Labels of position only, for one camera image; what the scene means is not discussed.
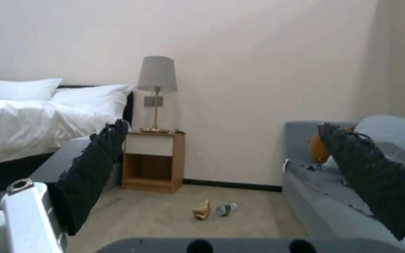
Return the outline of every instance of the water bottle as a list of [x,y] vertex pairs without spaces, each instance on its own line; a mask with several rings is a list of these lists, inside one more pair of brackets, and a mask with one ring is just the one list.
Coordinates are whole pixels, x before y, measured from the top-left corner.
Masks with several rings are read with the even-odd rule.
[[217,206],[215,212],[219,216],[228,216],[231,212],[235,211],[236,208],[236,203],[223,203]]

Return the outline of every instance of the floor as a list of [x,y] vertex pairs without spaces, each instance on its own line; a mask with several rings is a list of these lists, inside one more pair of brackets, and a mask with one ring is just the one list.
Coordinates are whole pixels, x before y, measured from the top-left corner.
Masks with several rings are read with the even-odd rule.
[[[192,208],[209,198],[232,201],[237,210],[227,217],[212,214],[193,219]],[[175,194],[113,189],[104,193],[67,252],[95,252],[126,237],[259,237],[295,238],[306,234],[277,192],[210,186],[182,186]]]

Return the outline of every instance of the bed frame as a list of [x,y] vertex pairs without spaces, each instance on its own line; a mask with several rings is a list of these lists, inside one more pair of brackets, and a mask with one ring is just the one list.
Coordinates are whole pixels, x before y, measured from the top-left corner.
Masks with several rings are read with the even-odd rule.
[[[58,88],[85,88],[88,85],[61,85]],[[123,119],[132,125],[132,114],[134,110],[134,93],[127,96],[127,103],[123,111]],[[39,154],[17,160],[0,162],[0,191],[5,190],[6,186],[20,178],[26,178],[31,175],[40,165],[43,164],[54,153]]]

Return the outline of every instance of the wall outlet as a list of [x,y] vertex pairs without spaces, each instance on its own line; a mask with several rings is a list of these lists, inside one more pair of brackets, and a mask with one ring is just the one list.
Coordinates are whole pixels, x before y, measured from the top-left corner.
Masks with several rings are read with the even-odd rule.
[[[145,96],[144,103],[143,105],[146,106],[155,106],[154,104],[156,96]],[[163,96],[159,96],[159,100],[157,103],[157,106],[162,106],[163,105]]]

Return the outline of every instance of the white duvet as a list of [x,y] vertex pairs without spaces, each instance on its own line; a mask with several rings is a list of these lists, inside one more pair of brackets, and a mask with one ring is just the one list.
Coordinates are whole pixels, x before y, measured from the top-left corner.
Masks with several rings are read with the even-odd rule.
[[0,162],[56,151],[101,130],[115,116],[48,101],[0,100]]

